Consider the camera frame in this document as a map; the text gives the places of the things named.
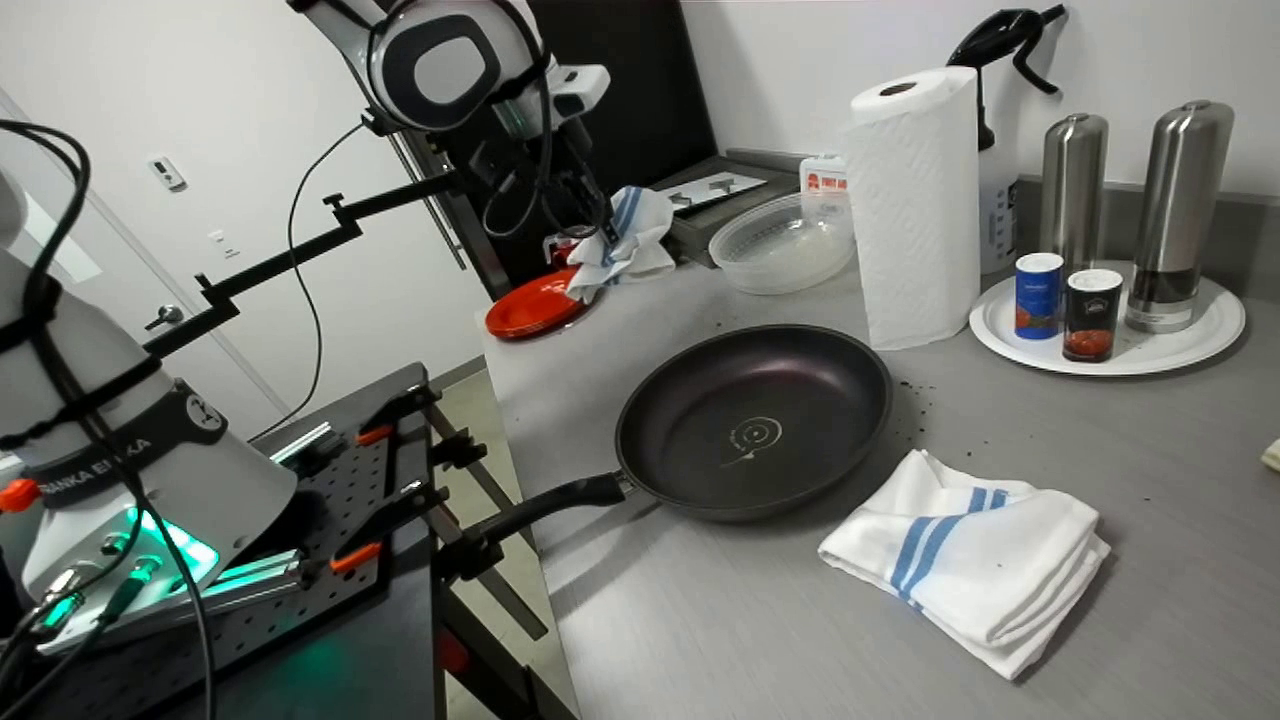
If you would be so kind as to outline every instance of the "black cable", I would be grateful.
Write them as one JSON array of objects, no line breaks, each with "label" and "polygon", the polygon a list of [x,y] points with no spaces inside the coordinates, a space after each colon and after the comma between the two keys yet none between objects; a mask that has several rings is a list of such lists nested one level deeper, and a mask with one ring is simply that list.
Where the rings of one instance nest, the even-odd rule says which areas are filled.
[{"label": "black cable", "polygon": [[[76,214],[81,214],[81,207],[82,207],[82,197],[89,197],[89,150],[82,150],[81,142],[70,142],[70,140],[68,140],[62,130],[56,130],[56,128],[23,125],[23,118],[0,118],[0,128],[23,137],[23,140],[33,140],[33,142],[40,142],[45,150],[50,150],[50,156],[70,172],[76,193],[70,193],[61,225],[56,225],[50,237],[49,237],[49,243],[50,243],[50,240],[61,243],[61,240],[70,232],[70,225],[76,225]],[[40,130],[49,130],[49,137],[56,137],[56,140],[68,140],[81,162],[76,162],[62,149],[56,149],[50,140],[45,140]],[[33,271],[40,271],[40,274],[50,269],[49,243],[45,243],[45,253],[40,253],[35,263],[33,263]],[[45,619],[49,607],[56,607],[61,601],[68,601],[68,594],[76,594],[76,590],[89,590],[91,584],[101,584],[104,575],[110,575],[110,573],[123,565],[123,555],[132,553],[137,536],[140,536],[140,520],[129,527],[119,555],[110,555],[101,573],[82,575],[81,584],[68,584],[61,594],[50,594],[50,601],[45,601],[40,607],[33,607],[33,610],[14,624],[12,644],[7,644],[5,654],[0,654],[0,668],[12,663],[21,638]]]},{"label": "black cable", "polygon": [[[49,137],[62,140],[70,150],[76,150],[76,162],[68,150],[50,149],[56,158],[62,158],[62,168],[70,172],[76,178],[76,193],[61,214],[61,225],[50,227],[49,243],[40,248],[33,271],[29,271],[29,285],[23,285],[23,324],[33,332],[33,350],[49,376],[49,383],[56,386],[56,396],[62,405],[81,405],[82,399],[82,386],[76,379],[76,372],[68,367],[68,359],[61,355],[61,348],[50,345],[49,335],[49,324],[40,319],[40,289],[49,285],[49,269],[50,269],[50,256],[61,253],[61,243],[68,240],[81,207],[82,207],[82,197],[89,197],[89,178],[91,178],[91,158],[89,150],[68,137],[68,130],[56,130],[56,128],[45,128],[45,125],[21,125],[21,118],[0,118],[0,128],[14,130],[14,137],[29,137],[35,140],[40,149],[50,149]],[[119,483],[132,491],[137,501],[137,517],[153,517],[157,527],[158,527],[158,538],[170,555],[170,565],[181,566],[187,590],[193,590],[193,607],[194,607],[194,636],[200,636],[200,661],[202,661],[202,717],[212,720],[214,717],[214,661],[212,661],[212,636],[208,636],[208,610],[202,610],[202,594],[200,594],[200,584],[183,561],[183,553],[170,545],[167,536],[167,525],[158,520],[158,510],[153,506],[153,501],[145,497],[145,483],[140,476],[132,470],[129,455],[117,449],[110,439],[110,428],[108,421],[89,407],[82,415],[76,415],[81,433],[101,445],[108,453],[108,470],[119,476]],[[81,644],[62,663],[56,663],[29,696],[23,704],[33,704],[45,688],[50,688],[50,678],[70,668],[91,644]]]},{"label": "black cable", "polygon": [[[362,128],[362,125],[352,125],[345,137],[336,137],[336,140],[306,162],[306,172],[294,178],[292,201],[287,201],[287,219],[282,219],[287,248],[294,243],[294,240],[292,240],[292,219],[294,219],[294,204],[305,201],[306,178],[311,178],[316,168],[320,168],[336,149],[345,149],[359,128]],[[311,289],[306,289],[305,269],[292,269],[292,274],[294,274],[294,289],[305,293],[306,313],[311,313],[311,335],[316,335],[311,379],[306,379],[305,399],[292,405],[275,425],[260,428],[252,439],[263,439],[263,437],[273,437],[275,428],[292,425],[292,421],[316,399],[316,386],[320,386],[320,376],[323,376],[323,319],[320,319],[320,307],[316,307],[316,296],[311,296]]]},{"label": "black cable", "polygon": [[89,590],[91,584],[101,584],[104,575],[110,575],[129,553],[137,547],[137,536],[145,527],[145,510],[137,506],[132,525],[129,525],[129,536],[123,536],[123,547],[91,575],[82,575],[81,584],[68,584],[62,590],[40,601],[12,630],[7,630],[7,646],[0,653],[0,688],[7,688],[7,668],[14,663],[21,654],[21,644],[33,636],[33,628],[56,607],[62,603],[68,594],[81,594]]}]

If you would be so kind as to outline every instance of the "round tray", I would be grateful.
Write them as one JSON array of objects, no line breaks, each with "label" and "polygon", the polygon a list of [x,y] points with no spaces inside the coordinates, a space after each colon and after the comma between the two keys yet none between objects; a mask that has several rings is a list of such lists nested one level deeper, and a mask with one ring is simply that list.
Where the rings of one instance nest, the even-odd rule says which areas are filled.
[{"label": "round tray", "polygon": [[1065,335],[1051,340],[1019,340],[1010,332],[1010,274],[978,296],[978,305],[968,313],[968,326],[978,345],[989,345],[996,355],[1061,372],[1061,376],[1159,376],[1180,372],[1192,364],[1202,364],[1220,350],[1227,350],[1245,335],[1245,305],[1220,289],[1216,280],[1200,280],[1192,296],[1195,319],[1180,332],[1140,332],[1121,324],[1117,355],[1102,364],[1072,364],[1065,359]]}]

